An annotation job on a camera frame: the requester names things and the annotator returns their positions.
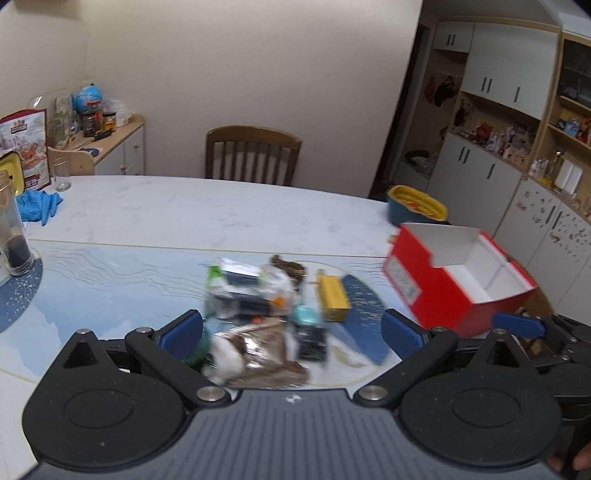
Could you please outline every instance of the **blue rubber glove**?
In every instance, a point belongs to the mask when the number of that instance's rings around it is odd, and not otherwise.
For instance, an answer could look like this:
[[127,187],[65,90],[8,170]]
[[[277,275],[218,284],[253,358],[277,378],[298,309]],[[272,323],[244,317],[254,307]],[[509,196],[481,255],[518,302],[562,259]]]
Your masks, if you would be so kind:
[[63,201],[58,193],[51,195],[36,190],[25,190],[17,197],[18,211],[23,222],[47,223],[50,216],[55,216],[57,206]]

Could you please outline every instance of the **yellow packaging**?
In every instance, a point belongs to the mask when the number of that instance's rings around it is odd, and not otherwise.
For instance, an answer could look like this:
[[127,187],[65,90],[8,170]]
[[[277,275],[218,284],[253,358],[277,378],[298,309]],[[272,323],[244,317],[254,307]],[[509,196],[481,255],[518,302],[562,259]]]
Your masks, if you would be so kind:
[[351,309],[351,304],[340,277],[325,275],[323,270],[318,270],[317,283],[324,319],[327,322],[342,322]]

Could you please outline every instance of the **black cabinet handle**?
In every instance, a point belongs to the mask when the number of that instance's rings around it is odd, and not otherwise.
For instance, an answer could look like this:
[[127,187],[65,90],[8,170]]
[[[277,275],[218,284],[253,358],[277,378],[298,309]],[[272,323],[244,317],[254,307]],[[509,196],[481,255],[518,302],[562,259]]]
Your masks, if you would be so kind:
[[550,214],[548,215],[548,218],[546,219],[546,223],[545,223],[546,225],[548,225],[548,222],[550,221],[550,217],[554,213],[555,209],[556,209],[556,205],[552,205],[552,210],[550,210]]
[[560,220],[560,215],[562,215],[562,210],[558,212],[558,217],[556,217],[556,221],[554,222],[554,225],[552,225],[552,230],[556,228],[556,224],[558,223],[558,220]]

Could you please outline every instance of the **finger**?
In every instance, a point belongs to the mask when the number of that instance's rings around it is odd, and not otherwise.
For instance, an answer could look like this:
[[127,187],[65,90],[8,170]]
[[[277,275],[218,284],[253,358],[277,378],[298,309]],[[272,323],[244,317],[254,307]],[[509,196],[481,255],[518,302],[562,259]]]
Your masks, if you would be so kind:
[[585,470],[591,468],[591,443],[588,443],[573,460],[573,469]]
[[560,473],[562,471],[562,460],[556,456],[552,456],[548,459],[548,466],[555,472]]

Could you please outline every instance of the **cardboard box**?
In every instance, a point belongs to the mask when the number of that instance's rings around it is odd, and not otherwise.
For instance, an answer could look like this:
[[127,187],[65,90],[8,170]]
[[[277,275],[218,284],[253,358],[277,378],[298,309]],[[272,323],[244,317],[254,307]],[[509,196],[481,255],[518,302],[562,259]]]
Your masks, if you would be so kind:
[[423,328],[462,337],[486,332],[537,288],[485,232],[461,226],[404,223],[383,271]]
[[318,297],[322,307],[322,315],[327,322],[342,322],[351,304],[340,277],[325,275],[322,269],[318,270]]

